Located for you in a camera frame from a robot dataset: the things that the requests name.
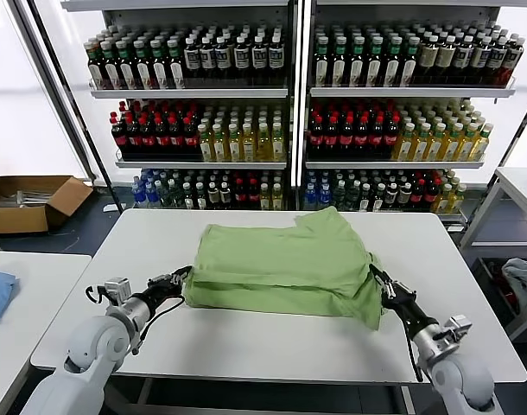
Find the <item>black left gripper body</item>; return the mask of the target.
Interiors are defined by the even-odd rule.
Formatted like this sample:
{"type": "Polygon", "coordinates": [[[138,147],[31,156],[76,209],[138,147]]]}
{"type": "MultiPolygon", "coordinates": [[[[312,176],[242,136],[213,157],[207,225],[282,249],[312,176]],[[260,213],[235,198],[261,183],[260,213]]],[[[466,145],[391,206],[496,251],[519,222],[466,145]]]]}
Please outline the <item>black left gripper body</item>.
{"type": "Polygon", "coordinates": [[[152,278],[147,288],[136,294],[149,311],[156,311],[166,300],[180,296],[180,277],[176,274],[163,274],[152,278]]]}

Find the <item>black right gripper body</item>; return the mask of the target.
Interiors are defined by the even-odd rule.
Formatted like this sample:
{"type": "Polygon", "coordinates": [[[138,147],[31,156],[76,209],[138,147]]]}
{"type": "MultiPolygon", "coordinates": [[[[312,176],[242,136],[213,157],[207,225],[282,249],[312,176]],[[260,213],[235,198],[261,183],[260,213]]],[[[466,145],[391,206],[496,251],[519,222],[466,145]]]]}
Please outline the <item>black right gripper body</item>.
{"type": "Polygon", "coordinates": [[[416,302],[416,292],[403,288],[401,294],[396,298],[388,298],[386,290],[382,293],[382,305],[388,310],[393,310],[408,333],[408,335],[417,335],[421,330],[431,324],[436,324],[436,320],[428,316],[416,302]]]}

